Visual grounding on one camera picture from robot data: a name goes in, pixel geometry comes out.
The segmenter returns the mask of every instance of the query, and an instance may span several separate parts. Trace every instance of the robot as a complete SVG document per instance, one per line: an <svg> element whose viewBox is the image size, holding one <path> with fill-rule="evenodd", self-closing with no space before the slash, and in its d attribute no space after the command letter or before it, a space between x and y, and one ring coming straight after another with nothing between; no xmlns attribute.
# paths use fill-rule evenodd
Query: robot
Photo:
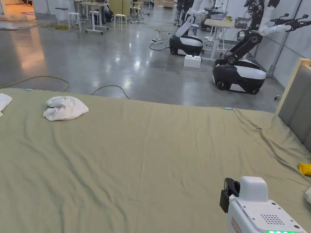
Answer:
<svg viewBox="0 0 311 233"><path fill-rule="evenodd" d="M209 12L199 10L200 1L194 0L192 7L188 10L185 17L185 23L169 40L170 52L173 55L178 54L178 50L184 51L188 55L198 56L203 50L203 41L196 36L188 36L187 31L195 22L195 17L207 15Z"/></svg>
<svg viewBox="0 0 311 233"><path fill-rule="evenodd" d="M266 73L258 65L240 59L261 43L264 36L291 32L311 25L311 21L299 21L308 15L296 20L272 19L279 2L280 0L246 1L244 7L248 8L251 15L249 28L237 34L240 42L228 51L223 59L216 60L213 66L213 81L220 90L239 90L257 94L265 81Z"/></svg>
<svg viewBox="0 0 311 233"><path fill-rule="evenodd" d="M244 176L240 182L225 179L220 207L228 214L229 233L307 233L275 201L260 177Z"/></svg>

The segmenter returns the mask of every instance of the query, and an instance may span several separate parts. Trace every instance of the white box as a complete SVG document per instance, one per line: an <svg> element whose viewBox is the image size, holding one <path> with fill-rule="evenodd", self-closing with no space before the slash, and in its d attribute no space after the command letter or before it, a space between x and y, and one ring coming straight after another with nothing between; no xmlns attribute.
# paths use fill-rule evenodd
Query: white box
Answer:
<svg viewBox="0 0 311 233"><path fill-rule="evenodd" d="M199 56L192 56L192 55L186 55L185 61L183 63L183 66L186 67L192 67L192 68L200 68L201 65L201 57Z"/></svg>

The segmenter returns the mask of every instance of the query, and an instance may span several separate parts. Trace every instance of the yellow cable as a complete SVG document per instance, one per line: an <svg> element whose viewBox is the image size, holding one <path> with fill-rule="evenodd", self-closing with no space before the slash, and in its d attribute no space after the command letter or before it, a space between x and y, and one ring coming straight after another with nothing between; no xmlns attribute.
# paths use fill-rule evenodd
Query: yellow cable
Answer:
<svg viewBox="0 0 311 233"><path fill-rule="evenodd" d="M66 83L68 83L68 87L67 87L65 90L63 90L63 92L66 91L66 90L69 88L69 86L70 86L69 82L67 82L67 81L64 80L64 79L58 78L58 77L53 77L53 76L35 76L35 77L31 77L31 78L28 78L28 79L25 79L25 80L22 80L22 81L19 81L19 82L16 82L16 83L12 83L12 84L9 84L9 85L5 85L5 86L3 86L3 87L0 87L0 89L1 89L1 88L5 88L5 87L12 86L12 85L14 85L14 84L18 84L18 83L21 83L21 82L25 82L25 81L27 81L27 80L29 80L29 79L40 78L40 77L55 78L55 79L60 79L60 80L62 80L62 81L65 81Z"/></svg>
<svg viewBox="0 0 311 233"><path fill-rule="evenodd" d="M104 88L104 87L118 87L118 88L120 88L120 89L123 91L124 95L125 95L128 99L130 99L130 98L125 94L123 88L122 88L122 87L119 87L119 86L117 86L117 85L107 85L107 86L103 86L103 87L98 88L96 91L98 91L99 89L102 89L102 88Z"/></svg>

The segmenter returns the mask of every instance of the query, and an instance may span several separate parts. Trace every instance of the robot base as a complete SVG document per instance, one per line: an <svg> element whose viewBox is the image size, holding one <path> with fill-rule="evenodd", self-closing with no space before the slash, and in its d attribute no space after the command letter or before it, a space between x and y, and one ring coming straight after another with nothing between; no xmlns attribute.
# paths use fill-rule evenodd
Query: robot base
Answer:
<svg viewBox="0 0 311 233"><path fill-rule="evenodd" d="M203 50L203 42L196 36L173 35L169 40L169 48L173 55L177 55L180 49L188 55L199 56Z"/></svg>
<svg viewBox="0 0 311 233"><path fill-rule="evenodd" d="M213 81L219 90L245 91L256 95L266 78L266 73L254 63L237 61L228 65L226 60L218 59L213 66Z"/></svg>

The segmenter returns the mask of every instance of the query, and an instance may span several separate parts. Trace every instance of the green light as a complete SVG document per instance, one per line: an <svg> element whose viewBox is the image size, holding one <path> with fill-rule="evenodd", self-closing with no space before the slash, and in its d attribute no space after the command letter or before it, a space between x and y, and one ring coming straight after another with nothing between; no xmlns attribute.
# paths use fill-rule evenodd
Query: green light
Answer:
<svg viewBox="0 0 311 233"><path fill-rule="evenodd" d="M297 233L292 231L267 231L267 233Z"/></svg>

